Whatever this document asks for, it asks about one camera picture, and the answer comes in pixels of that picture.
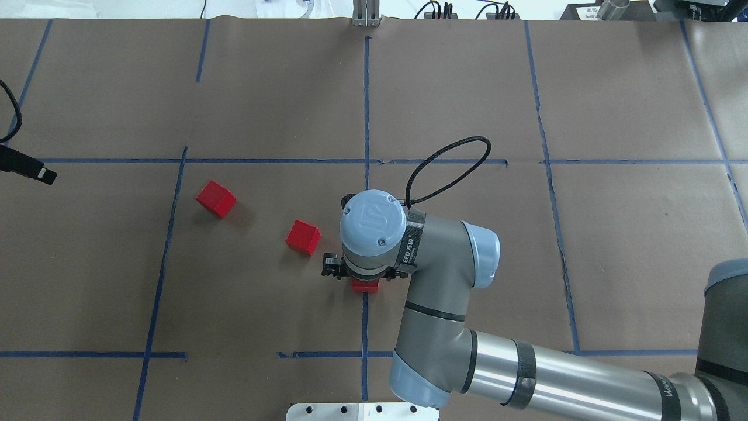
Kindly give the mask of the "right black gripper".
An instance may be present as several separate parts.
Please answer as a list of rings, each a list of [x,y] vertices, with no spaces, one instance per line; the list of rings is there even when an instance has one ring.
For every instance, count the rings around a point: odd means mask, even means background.
[[[408,274],[394,267],[382,266],[377,268],[358,267],[347,261],[344,256],[339,257],[335,253],[324,253],[321,264],[321,274],[331,275],[337,279],[350,278],[358,281],[378,281],[380,279],[408,279]]]

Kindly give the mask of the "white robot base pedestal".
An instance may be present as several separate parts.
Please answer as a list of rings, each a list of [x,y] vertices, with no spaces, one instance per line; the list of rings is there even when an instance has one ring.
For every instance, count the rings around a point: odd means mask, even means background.
[[[299,403],[286,420],[440,420],[440,411],[407,402]]]

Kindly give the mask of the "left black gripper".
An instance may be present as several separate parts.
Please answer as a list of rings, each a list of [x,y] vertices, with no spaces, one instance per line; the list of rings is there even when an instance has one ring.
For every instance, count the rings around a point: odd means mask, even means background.
[[[15,149],[1,146],[1,171],[13,172],[47,185],[53,185],[58,173],[46,168],[45,163]]]

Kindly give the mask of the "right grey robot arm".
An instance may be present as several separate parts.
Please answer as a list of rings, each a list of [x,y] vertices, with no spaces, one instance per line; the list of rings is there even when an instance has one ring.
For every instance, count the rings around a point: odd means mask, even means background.
[[[692,375],[660,375],[477,332],[471,291],[486,288],[500,241],[485,227],[406,209],[382,190],[341,200],[342,255],[323,275],[409,278],[389,384],[401,400],[443,408],[451,394],[574,420],[745,420],[746,259],[711,269]]]

